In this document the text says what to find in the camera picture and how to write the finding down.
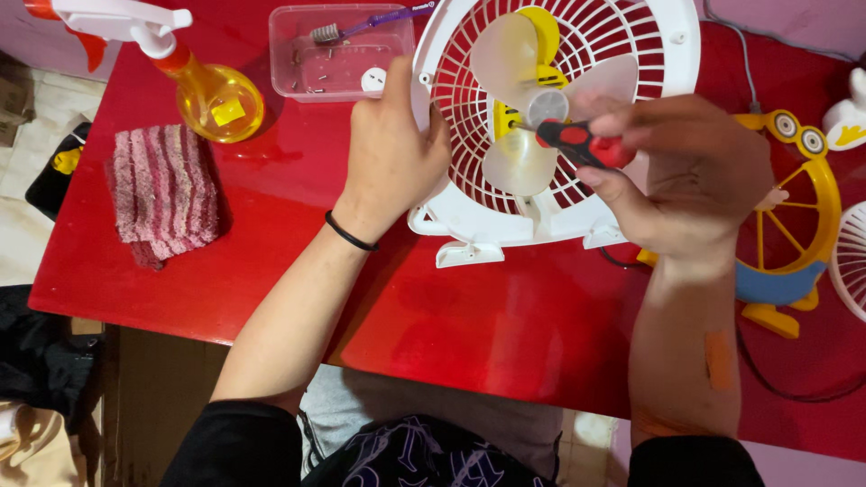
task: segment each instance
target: black sleeve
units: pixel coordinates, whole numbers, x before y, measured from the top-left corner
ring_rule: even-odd
[[[186,433],[163,486],[298,485],[301,430],[284,409],[252,401],[208,404]]]
[[[653,438],[631,453],[629,487],[758,487],[755,464],[739,441],[711,436]]]

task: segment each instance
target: screwdriver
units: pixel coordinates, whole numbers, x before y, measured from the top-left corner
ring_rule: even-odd
[[[626,149],[622,137],[597,137],[589,129],[589,121],[563,123],[556,119],[541,122],[538,128],[521,123],[512,127],[535,132],[535,139],[542,147],[552,147],[578,166],[598,169],[622,169],[634,158],[636,151]]]

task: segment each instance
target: translucent fan blade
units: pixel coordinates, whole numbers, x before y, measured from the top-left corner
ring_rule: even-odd
[[[637,89],[637,59],[631,54],[617,55],[601,61],[562,88],[569,100],[568,118],[572,122],[588,120],[594,115],[587,101],[596,96],[631,102]]]
[[[484,91],[525,112],[538,89],[538,47],[532,21],[520,14],[505,14],[478,36],[469,55],[469,69]]]
[[[539,146],[535,133],[515,129],[488,149],[481,170],[496,189],[515,196],[532,196],[550,185],[557,154],[556,149]]]

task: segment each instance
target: clear plastic container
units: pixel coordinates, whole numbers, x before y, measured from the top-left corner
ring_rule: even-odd
[[[275,9],[269,21],[274,89],[302,103],[378,98],[382,91],[364,91],[361,77],[370,68],[387,70],[392,58],[415,51],[411,19],[382,23],[329,45],[314,43],[310,31],[331,23],[337,23],[338,29],[348,29],[369,16],[402,8],[403,5],[372,3]],[[313,93],[319,89],[325,91]]]

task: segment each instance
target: toothbrush bristles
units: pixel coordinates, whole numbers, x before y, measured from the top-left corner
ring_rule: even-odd
[[[313,39],[313,42],[317,44],[336,41],[339,39],[339,29],[337,29],[336,23],[332,23],[331,25],[326,25],[325,27],[313,29],[313,31],[310,32],[310,37]]]

